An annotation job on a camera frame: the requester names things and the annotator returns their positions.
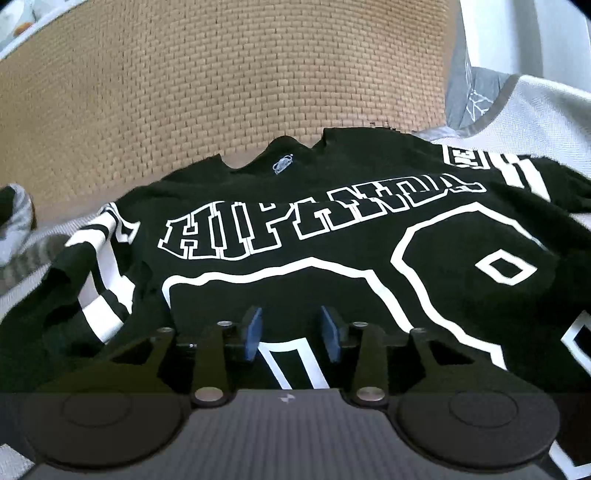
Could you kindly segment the grey tabby cat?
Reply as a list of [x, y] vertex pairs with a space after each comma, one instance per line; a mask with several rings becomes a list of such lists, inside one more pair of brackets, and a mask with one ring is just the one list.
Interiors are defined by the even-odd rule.
[[17, 254], [6, 266], [2, 266], [1, 294], [6, 294], [35, 271], [52, 263], [69, 238], [67, 234], [43, 237]]

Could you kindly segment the black grey folded garment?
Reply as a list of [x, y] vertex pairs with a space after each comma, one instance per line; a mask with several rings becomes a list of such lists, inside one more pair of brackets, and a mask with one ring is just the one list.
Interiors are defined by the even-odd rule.
[[35, 220], [30, 195], [15, 183], [1, 188], [1, 266], [7, 265], [29, 236]]

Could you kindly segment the grey patterned bed sheet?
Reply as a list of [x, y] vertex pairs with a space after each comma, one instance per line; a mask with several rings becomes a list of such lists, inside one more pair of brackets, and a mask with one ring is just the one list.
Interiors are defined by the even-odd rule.
[[471, 64], [463, 16], [458, 11], [445, 96], [447, 125], [459, 130], [479, 120], [490, 110], [509, 78], [509, 74]]

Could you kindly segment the woven tan upright mattress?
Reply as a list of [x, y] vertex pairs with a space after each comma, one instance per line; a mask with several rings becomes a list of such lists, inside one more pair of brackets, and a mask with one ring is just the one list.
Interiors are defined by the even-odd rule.
[[1, 180], [39, 211], [280, 135], [443, 124], [450, 1], [85, 1], [1, 62]]

